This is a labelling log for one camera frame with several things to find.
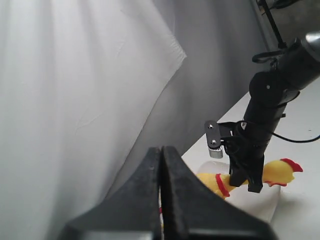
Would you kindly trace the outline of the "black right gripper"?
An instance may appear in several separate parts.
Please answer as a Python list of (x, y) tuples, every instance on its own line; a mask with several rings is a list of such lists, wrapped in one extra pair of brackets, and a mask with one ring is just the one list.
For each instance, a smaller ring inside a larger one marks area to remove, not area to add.
[(229, 156), (229, 184), (240, 187), (247, 183), (249, 192), (259, 193), (263, 188), (265, 150), (271, 135), (263, 126), (244, 120), (222, 122), (218, 126)]

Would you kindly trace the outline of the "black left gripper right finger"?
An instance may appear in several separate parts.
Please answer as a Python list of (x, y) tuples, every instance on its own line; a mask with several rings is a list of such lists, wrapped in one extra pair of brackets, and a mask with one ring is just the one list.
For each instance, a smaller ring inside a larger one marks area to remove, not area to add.
[(173, 146), (161, 157), (161, 205), (166, 240), (276, 240), (262, 220), (209, 190)]

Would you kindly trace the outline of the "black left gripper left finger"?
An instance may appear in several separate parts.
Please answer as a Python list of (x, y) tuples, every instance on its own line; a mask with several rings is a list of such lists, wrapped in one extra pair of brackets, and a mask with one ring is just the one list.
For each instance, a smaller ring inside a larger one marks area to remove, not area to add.
[(112, 196), (70, 220), (60, 240), (160, 240), (161, 151), (149, 148), (135, 172)]

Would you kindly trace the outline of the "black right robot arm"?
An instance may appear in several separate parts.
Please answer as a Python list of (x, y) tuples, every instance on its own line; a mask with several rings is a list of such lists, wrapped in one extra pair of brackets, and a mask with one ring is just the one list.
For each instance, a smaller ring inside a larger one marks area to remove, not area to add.
[(229, 184), (239, 187), (248, 181), (248, 190), (263, 187), (265, 151), (287, 104), (320, 76), (320, 33), (296, 38), (282, 52), (270, 70), (256, 73), (249, 84), (250, 101), (244, 117), (219, 124), (221, 139), (229, 156)]

